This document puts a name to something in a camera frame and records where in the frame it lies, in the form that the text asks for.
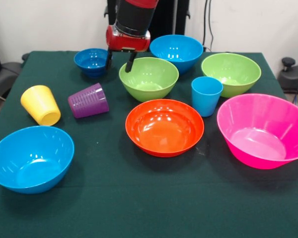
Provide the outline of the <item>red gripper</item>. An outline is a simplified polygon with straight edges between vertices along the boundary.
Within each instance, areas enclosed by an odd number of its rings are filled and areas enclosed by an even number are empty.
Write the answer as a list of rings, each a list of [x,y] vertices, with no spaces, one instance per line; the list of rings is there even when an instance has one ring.
[[[126,63],[125,72],[132,70],[137,52],[144,52],[150,45],[150,32],[147,31],[143,37],[134,37],[119,32],[115,25],[109,25],[106,30],[106,43],[108,54],[105,69],[109,69],[112,63],[113,51],[132,51]]]

